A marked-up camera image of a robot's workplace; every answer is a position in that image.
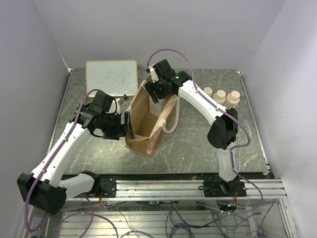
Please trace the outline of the yellow-framed whiteboard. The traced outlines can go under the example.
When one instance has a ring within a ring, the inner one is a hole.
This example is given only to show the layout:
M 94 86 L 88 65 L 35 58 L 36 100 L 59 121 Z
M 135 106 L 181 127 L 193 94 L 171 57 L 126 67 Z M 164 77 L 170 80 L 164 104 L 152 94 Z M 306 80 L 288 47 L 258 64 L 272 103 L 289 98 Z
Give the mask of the yellow-framed whiteboard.
M 139 85 L 135 60 L 90 60 L 85 75 L 87 92 L 100 89 L 113 97 L 133 97 Z

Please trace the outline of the brown canvas tote bag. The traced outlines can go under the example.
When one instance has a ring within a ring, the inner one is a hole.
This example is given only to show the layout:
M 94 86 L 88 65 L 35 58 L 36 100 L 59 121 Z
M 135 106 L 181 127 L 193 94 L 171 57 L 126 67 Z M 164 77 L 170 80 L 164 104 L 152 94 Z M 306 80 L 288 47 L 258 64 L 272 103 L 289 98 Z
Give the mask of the brown canvas tote bag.
M 151 157 L 161 136 L 173 133 L 177 127 L 180 98 L 175 95 L 168 96 L 168 101 L 157 118 L 149 111 L 150 95 L 145 89 L 145 84 L 150 81 L 151 77 L 148 77 L 141 83 L 127 109 L 135 138 L 127 137 L 125 143 L 127 148 Z

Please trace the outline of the white square bottle black cap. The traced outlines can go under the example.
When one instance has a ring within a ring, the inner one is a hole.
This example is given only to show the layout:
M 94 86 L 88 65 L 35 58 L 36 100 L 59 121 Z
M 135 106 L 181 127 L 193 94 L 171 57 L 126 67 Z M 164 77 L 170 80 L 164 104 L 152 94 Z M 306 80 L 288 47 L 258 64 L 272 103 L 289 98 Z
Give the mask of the white square bottle black cap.
M 154 103 L 152 98 L 149 98 L 150 113 L 158 118 L 160 114 L 162 113 L 163 108 L 165 107 L 167 101 L 168 99 L 165 98 L 165 99 L 159 99 L 157 103 Z

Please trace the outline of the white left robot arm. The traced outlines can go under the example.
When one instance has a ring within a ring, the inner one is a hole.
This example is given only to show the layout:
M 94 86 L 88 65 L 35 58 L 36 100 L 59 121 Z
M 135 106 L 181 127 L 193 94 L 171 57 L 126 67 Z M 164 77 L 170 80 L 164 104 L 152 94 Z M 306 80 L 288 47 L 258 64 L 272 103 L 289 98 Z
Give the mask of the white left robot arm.
M 103 139 L 134 138 L 130 113 L 96 113 L 74 110 L 62 136 L 43 161 L 27 175 L 17 179 L 18 188 L 27 204 L 51 215 L 56 214 L 67 200 L 81 193 L 97 196 L 102 190 L 101 177 L 89 171 L 63 180 L 62 176 L 76 152 L 94 131 L 102 131 Z

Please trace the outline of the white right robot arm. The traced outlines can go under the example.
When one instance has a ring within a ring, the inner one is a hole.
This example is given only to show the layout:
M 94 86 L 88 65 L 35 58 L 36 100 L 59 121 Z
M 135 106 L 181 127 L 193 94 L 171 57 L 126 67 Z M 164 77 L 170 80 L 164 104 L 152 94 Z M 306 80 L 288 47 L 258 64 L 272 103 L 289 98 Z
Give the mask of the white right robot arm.
M 239 183 L 233 152 L 238 132 L 237 111 L 228 110 L 212 100 L 184 71 L 176 73 L 172 70 L 168 73 L 157 74 L 153 70 L 147 69 L 146 72 L 151 78 L 145 84 L 145 89 L 155 104 L 167 96 L 177 95 L 196 108 L 211 125 L 207 139 L 217 153 L 218 190 L 222 195 L 230 196 Z

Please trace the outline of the green bottle white cap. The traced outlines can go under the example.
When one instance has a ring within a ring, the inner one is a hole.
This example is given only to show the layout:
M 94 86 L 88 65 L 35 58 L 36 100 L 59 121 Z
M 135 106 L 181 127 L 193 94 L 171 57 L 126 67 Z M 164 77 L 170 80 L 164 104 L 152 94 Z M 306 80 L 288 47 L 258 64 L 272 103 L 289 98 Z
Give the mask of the green bottle white cap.
M 204 92 L 205 92 L 209 97 L 212 97 L 213 90 L 212 90 L 210 87 L 205 87 L 205 88 L 204 88 Z

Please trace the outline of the beige bottle front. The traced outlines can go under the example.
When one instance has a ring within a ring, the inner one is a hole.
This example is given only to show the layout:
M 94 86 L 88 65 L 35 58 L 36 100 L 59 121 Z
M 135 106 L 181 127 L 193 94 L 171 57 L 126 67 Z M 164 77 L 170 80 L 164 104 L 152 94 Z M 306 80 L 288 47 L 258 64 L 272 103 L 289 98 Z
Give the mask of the beige bottle front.
M 226 100 L 226 92 L 223 90 L 217 90 L 213 95 L 213 99 L 220 105 L 223 105 Z

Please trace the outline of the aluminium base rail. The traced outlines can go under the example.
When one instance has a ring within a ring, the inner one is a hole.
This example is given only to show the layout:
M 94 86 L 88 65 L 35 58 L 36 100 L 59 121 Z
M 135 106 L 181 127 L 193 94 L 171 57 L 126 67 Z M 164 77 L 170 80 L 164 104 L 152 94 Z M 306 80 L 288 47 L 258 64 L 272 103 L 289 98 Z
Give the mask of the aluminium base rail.
M 245 179 L 232 189 L 225 188 L 216 173 L 178 174 L 102 174 L 101 183 L 112 196 L 107 201 L 176 201 L 176 200 L 238 200 L 287 198 L 284 185 L 271 172 L 243 173 Z

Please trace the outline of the beige bottle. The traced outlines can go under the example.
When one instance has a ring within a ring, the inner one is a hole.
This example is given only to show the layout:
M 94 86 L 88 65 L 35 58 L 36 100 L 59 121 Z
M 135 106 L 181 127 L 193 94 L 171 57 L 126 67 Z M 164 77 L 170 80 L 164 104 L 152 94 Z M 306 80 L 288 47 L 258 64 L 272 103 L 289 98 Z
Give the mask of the beige bottle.
M 227 109 L 236 108 L 237 105 L 239 104 L 239 102 L 240 102 L 240 93 L 238 91 L 234 90 L 227 95 L 226 100 L 225 100 L 223 105 Z
M 226 100 L 226 92 L 223 90 L 217 90 L 213 95 L 213 99 L 220 105 L 223 105 Z

